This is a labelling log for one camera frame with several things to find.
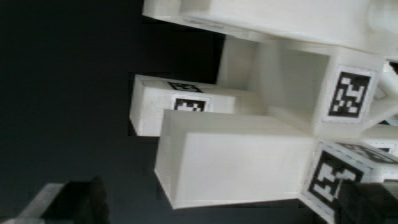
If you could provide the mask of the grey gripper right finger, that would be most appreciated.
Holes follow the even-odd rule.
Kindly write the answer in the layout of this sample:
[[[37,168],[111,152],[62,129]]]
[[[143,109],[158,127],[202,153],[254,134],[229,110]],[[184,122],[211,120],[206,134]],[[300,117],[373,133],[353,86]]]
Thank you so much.
[[[398,224],[398,182],[342,182],[334,224]]]

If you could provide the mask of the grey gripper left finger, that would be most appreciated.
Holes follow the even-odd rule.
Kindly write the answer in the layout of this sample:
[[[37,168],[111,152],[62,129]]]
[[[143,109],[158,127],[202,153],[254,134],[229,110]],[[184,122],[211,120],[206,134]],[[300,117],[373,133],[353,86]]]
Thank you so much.
[[[97,177],[90,181],[47,183],[19,215],[0,224],[110,224],[106,189]]]

